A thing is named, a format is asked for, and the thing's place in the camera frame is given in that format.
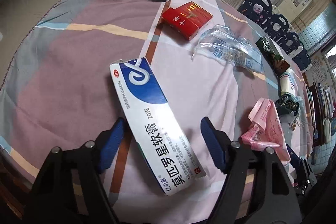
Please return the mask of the stack of books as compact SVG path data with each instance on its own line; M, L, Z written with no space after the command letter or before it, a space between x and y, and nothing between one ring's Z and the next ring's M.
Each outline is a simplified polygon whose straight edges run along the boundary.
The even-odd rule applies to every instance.
M309 87L309 91L311 92L314 106L314 114L312 115L314 118L313 147L317 147L325 144L326 140L323 130L323 124L327 118L325 109L326 103L323 100L322 87L320 83L313 82L313 84Z

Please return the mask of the grey plastic bag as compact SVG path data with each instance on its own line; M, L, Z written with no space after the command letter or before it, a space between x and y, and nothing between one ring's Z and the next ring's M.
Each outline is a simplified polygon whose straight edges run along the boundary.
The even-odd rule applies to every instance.
M285 93L275 102L278 116L293 114L295 117L299 111L299 101L295 96Z

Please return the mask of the clear blue plastic wrapper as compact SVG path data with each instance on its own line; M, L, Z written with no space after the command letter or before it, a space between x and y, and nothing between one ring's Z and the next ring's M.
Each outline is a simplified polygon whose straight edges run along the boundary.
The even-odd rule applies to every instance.
M203 55L220 64L230 63L250 72L261 73L261 53L244 37L237 37L229 26L217 24L203 32L192 57Z

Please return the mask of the white striped paper cup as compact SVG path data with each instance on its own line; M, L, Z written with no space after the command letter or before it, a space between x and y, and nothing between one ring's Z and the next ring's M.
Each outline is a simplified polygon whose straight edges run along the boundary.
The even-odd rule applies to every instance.
M280 81L280 95L285 94L293 97L298 96L298 86L295 80L295 74L292 69L287 69L279 78Z

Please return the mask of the red cigarette box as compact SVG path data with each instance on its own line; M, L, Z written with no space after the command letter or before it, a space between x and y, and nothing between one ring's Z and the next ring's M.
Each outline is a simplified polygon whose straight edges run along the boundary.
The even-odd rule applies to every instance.
M188 2L175 9L168 8L162 21L190 41L213 18L213 15L195 2Z

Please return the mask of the white blue medicine box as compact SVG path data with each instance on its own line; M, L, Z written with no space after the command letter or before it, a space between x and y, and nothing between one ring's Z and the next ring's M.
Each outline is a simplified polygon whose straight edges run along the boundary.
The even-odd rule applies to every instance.
M109 70L134 139L165 195L204 177L147 58L112 63Z

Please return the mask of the navy white baby fence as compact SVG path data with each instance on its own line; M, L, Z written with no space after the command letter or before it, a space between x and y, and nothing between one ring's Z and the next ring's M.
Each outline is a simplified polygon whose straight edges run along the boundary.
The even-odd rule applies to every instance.
M310 56L307 54L303 43L296 32L290 30L287 18L273 12L273 5L270 0L223 0L238 10L277 43L286 54L298 65L302 72L312 67Z

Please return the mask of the striped pastel tablecloth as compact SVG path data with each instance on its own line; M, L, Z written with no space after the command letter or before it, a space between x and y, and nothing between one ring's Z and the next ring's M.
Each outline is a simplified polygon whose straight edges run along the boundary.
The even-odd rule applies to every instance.
M206 171L192 186L166 196L130 131L102 176L122 222L197 223L209 217L224 183L202 138L205 116L231 139L248 130L260 98L279 97L278 79L264 61L261 73L193 55L161 13L193 1L210 12L208 27L229 26L254 43L264 31L223 0L60 0L16 51L1 86L1 149L17 170L13 195L31 208L29 189L53 147L75 149L110 129L122 108L109 66L146 57L175 118Z

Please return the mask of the pink plastic bag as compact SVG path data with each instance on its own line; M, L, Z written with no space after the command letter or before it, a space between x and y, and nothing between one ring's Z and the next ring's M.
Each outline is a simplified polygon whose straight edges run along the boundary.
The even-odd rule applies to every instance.
M256 151L264 151L266 147L271 147L282 164L288 164L290 155L274 102L260 98L248 114L248 119L251 125L241 136L243 143Z

